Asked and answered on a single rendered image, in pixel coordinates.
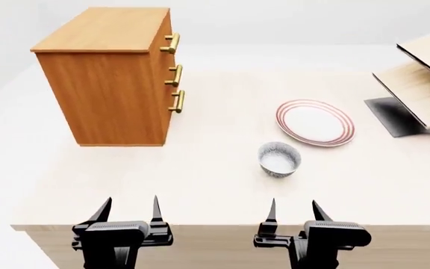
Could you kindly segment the wooden cabinet drawer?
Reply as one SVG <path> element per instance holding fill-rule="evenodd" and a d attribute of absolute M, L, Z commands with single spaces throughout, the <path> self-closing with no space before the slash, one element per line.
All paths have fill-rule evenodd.
<path fill-rule="evenodd" d="M 163 143 L 165 143 L 166 141 L 166 136 L 169 129 L 169 123 L 172 116 L 172 112 L 169 110 L 169 108 L 174 105 L 174 101 L 175 101 L 175 97 L 172 96 L 173 91 L 174 91 L 173 87 L 169 85 L 164 85 L 164 84 L 158 91 Z"/>
<path fill-rule="evenodd" d="M 172 69 L 175 69 L 175 67 L 175 60 L 171 55 L 161 55 L 154 60 L 155 81 L 161 89 L 171 91 L 172 86 L 165 84 L 165 81 L 172 81 L 174 79 L 175 71 Z"/>
<path fill-rule="evenodd" d="M 171 36 L 171 35 L 172 35 L 172 26 L 171 26 L 170 12 L 167 12 L 150 46 L 150 55 L 152 60 L 157 61 L 159 60 L 160 56 L 164 56 L 166 54 L 166 52 L 161 51 L 161 47 L 170 46 L 172 41 L 167 40 L 165 37 Z"/>

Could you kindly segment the wooden three-drawer cabinet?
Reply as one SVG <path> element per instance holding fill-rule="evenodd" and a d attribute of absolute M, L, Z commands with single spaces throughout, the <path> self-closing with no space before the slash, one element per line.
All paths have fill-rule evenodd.
<path fill-rule="evenodd" d="M 161 146 L 150 46 L 167 7 L 91 7 L 31 48 L 81 146 Z"/>

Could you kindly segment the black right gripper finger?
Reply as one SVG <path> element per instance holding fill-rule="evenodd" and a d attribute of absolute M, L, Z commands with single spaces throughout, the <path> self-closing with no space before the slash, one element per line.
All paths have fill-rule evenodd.
<path fill-rule="evenodd" d="M 311 205 L 315 221 L 333 221 L 315 200 L 312 201 Z"/>
<path fill-rule="evenodd" d="M 276 230 L 278 228 L 277 220 L 276 220 L 276 204 L 275 199 L 272 199 L 272 203 L 270 206 L 269 214 L 266 220 L 260 223 L 258 228 L 259 235 L 275 235 Z"/>

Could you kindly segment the grey speckled ceramic bowl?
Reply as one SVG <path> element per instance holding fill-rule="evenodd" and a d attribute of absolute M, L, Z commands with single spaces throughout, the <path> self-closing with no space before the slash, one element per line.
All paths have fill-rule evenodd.
<path fill-rule="evenodd" d="M 283 179 L 299 169 L 302 157 L 291 145 L 273 141 L 258 148 L 258 163 L 268 176 Z"/>

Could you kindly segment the white plate with red rings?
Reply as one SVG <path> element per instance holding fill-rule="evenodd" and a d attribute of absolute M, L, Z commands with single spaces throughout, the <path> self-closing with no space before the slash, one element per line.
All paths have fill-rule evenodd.
<path fill-rule="evenodd" d="M 355 124 L 344 111 L 326 102 L 297 99 L 279 105 L 278 127 L 295 140 L 320 147 L 337 147 L 355 137 Z"/>

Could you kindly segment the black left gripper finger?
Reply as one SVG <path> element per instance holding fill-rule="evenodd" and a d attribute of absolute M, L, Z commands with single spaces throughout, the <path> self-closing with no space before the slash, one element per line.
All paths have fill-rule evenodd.
<path fill-rule="evenodd" d="M 158 197 L 154 196 L 153 199 L 153 208 L 152 208 L 152 219 L 150 221 L 151 225 L 165 225 L 166 223 L 163 221 L 163 217 L 161 214 Z"/>
<path fill-rule="evenodd" d="M 108 221 L 108 217 L 110 214 L 112 205 L 112 198 L 109 197 L 101 207 L 93 214 L 92 217 L 88 219 L 88 223 L 98 223 L 98 222 L 106 222 Z"/>

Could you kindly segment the tilted wooden rack black base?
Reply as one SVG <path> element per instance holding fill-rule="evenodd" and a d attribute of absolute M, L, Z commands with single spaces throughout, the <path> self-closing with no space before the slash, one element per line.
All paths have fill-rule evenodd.
<path fill-rule="evenodd" d="M 411 61 L 373 73 L 390 96 L 365 104 L 394 138 L 430 134 L 430 35 L 396 47 Z"/>

